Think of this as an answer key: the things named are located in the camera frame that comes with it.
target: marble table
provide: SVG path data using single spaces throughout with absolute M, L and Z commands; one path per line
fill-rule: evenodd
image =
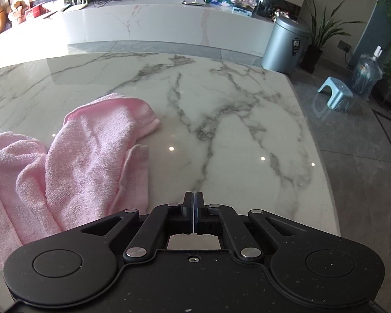
M 319 151 L 289 79 L 214 59 L 96 53 L 0 68 L 0 131 L 50 145 L 72 109 L 108 93 L 149 103 L 150 209 L 202 191 L 240 214 L 261 208 L 339 234 Z

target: power outlet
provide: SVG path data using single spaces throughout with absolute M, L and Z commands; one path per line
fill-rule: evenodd
M 346 53 L 349 53 L 352 49 L 352 46 L 347 44 L 345 41 L 340 40 L 337 45 L 337 48 L 343 50 Z

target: metal screw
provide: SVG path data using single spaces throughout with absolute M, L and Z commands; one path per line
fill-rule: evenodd
M 241 254 L 243 257 L 252 259 L 252 258 L 260 256 L 261 250 L 255 248 L 255 247 L 247 247 L 247 248 L 243 248 L 241 250 Z
M 126 254 L 129 257 L 143 257 L 146 255 L 146 249 L 142 247 L 132 247 L 126 251 Z

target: plastic stool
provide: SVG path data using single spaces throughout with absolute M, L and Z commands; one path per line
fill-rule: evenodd
M 353 99 L 353 93 L 350 91 L 348 86 L 346 86 L 346 84 L 343 81 L 331 76 L 329 76 L 327 80 L 324 82 L 324 84 L 321 85 L 318 92 L 320 93 L 326 86 L 329 86 L 332 89 L 332 96 L 327 102 L 327 106 L 330 109 L 335 110 L 338 108 L 338 106 L 342 101 L 345 101 L 346 103 L 345 110 L 346 110 L 349 107 L 350 104 L 349 101 Z

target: gray trash can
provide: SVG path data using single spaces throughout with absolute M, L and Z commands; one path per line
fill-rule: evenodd
M 310 36 L 307 25 L 280 16 L 269 38 L 262 67 L 290 74 L 309 44 Z

